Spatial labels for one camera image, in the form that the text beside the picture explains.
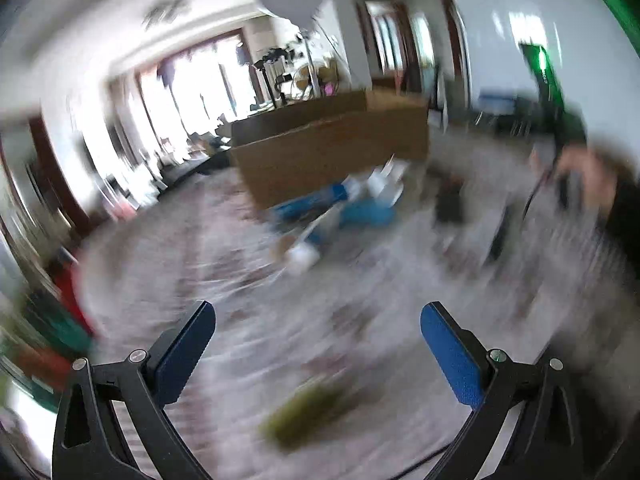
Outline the person's hand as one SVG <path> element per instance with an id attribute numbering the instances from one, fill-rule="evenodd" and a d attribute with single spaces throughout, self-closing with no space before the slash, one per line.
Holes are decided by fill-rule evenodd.
<path id="1" fill-rule="evenodd" d="M 617 174 L 596 151 L 583 145 L 563 148 L 556 163 L 556 172 L 559 176 L 579 174 L 584 205 L 602 217 L 608 216 L 617 193 Z"/>

